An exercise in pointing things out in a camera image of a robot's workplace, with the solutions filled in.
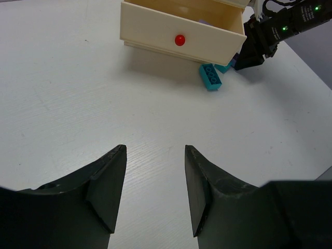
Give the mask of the purple lego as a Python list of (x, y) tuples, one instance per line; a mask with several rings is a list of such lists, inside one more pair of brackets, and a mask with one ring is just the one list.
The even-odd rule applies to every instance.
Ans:
[(238, 57), (239, 57), (239, 54), (236, 53), (236, 54), (234, 55), (234, 57), (232, 58), (232, 60), (231, 60), (231, 66), (232, 66), (232, 67), (235, 67), (236, 62), (237, 62), (237, 60), (238, 60)]

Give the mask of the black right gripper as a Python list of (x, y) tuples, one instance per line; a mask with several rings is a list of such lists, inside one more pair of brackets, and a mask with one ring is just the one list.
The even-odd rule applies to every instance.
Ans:
[(244, 24), (246, 41), (236, 59), (236, 71), (262, 65), (264, 57), (272, 57), (281, 41), (306, 30), (306, 5), (283, 5), (273, 11), (261, 6), (258, 20)]

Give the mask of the cream wooden drawer cabinet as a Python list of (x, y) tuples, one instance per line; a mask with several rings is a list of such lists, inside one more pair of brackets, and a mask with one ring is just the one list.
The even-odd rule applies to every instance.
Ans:
[(125, 44), (226, 66), (246, 40), (248, 1), (122, 1)]

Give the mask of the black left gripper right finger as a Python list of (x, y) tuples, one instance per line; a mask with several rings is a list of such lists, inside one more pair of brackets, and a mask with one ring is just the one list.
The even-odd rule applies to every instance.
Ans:
[(192, 233), (199, 248), (222, 248), (238, 198), (257, 187), (211, 163), (194, 146), (185, 146), (185, 175)]

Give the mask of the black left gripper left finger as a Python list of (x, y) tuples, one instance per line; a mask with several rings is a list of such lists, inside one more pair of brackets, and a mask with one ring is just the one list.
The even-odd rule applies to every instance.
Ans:
[(96, 161), (37, 189), (18, 192), (22, 248), (107, 248), (115, 232), (127, 165), (118, 145)]

